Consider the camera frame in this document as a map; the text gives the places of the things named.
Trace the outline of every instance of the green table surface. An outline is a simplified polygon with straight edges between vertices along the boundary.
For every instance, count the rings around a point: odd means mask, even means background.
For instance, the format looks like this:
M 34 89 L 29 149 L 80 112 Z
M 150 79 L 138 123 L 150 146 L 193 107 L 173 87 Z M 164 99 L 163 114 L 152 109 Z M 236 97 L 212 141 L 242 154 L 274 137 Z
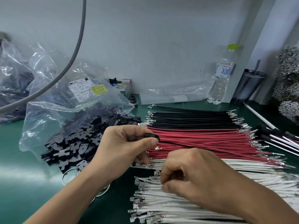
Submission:
M 237 107 L 234 104 L 213 105 L 203 100 L 163 106 L 213 111 L 236 109 L 234 112 L 245 118 L 244 122 L 250 126 L 255 127 L 262 123 L 246 107 Z M 132 110 L 132 114 L 145 119 L 149 110 L 148 105 L 139 105 Z M 23 121 L 0 126 L 0 223 L 24 222 L 63 186 L 58 165 L 48 166 L 37 161 L 31 152 L 19 150 L 22 127 Z M 278 149 L 270 151 L 286 154 Z M 286 157 L 289 165 L 299 167 L 297 157 L 289 154 Z M 289 172 L 299 173 L 297 169 L 291 169 Z M 145 177 L 151 174 L 152 170 L 128 169 L 111 184 L 104 196 L 97 198 L 88 207 L 79 223 L 129 223 L 128 210 L 132 208 L 129 198 L 136 190 L 134 176 Z

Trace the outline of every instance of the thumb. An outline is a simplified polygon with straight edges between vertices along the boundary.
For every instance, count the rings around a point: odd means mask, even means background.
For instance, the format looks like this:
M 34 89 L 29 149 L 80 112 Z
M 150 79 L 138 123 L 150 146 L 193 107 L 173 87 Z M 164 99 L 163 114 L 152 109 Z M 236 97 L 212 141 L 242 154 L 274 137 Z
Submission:
M 135 142 L 130 142 L 130 147 L 133 150 L 133 154 L 138 156 L 148 148 L 157 146 L 158 142 L 158 139 L 153 137 L 143 138 Z
M 188 198 L 189 182 L 181 180 L 170 180 L 162 186 L 162 190 L 166 193 L 173 193 L 183 198 Z

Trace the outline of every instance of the clear plastic bag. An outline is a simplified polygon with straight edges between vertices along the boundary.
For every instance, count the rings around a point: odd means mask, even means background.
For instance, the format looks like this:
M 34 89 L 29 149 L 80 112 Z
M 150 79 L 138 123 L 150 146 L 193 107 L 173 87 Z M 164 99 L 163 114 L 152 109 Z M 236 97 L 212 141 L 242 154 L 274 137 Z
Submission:
M 28 61 L 11 42 L 2 41 L 0 57 L 0 107 L 19 101 L 29 95 L 27 86 L 34 79 Z M 0 115 L 0 124 L 24 119 L 26 105 Z
M 52 56 L 60 61 L 67 60 L 58 52 L 47 52 L 41 47 L 30 58 L 29 64 L 35 72 L 35 79 L 29 86 L 30 93 L 38 91 L 59 74 Z M 85 89 L 80 90 L 80 86 L 85 86 Z M 44 144 L 62 127 L 67 136 L 74 129 L 89 125 L 89 121 L 97 115 L 105 120 L 111 113 L 129 113 L 133 108 L 106 81 L 106 74 L 76 61 L 57 84 L 27 104 L 20 150 L 30 150 L 40 160 L 40 154 L 45 151 Z
M 142 105 L 201 101 L 206 99 L 214 79 L 166 85 L 140 92 Z

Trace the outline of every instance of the plastic bottle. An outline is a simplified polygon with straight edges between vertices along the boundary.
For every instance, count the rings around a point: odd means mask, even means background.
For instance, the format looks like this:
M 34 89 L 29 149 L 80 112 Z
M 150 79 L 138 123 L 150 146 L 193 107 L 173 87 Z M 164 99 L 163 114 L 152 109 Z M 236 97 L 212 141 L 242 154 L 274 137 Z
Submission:
M 224 94 L 228 85 L 228 79 L 234 67 L 237 48 L 238 44 L 228 45 L 227 50 L 221 58 L 220 63 L 217 63 L 215 71 L 215 82 L 210 89 L 209 96 L 207 98 L 208 102 L 218 105 L 223 101 Z

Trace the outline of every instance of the left hand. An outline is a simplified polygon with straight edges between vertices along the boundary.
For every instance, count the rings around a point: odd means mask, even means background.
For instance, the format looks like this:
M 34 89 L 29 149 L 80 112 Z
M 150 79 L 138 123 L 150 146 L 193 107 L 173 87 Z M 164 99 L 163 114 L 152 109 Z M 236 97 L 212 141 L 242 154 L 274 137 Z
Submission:
M 156 138 L 144 138 L 145 133 L 153 133 L 147 128 L 136 125 L 123 125 L 108 127 L 102 137 L 97 152 L 87 166 L 94 175 L 102 177 L 103 171 L 107 173 L 108 182 L 120 177 L 135 160 L 149 164 L 150 160 L 146 150 L 155 148 Z

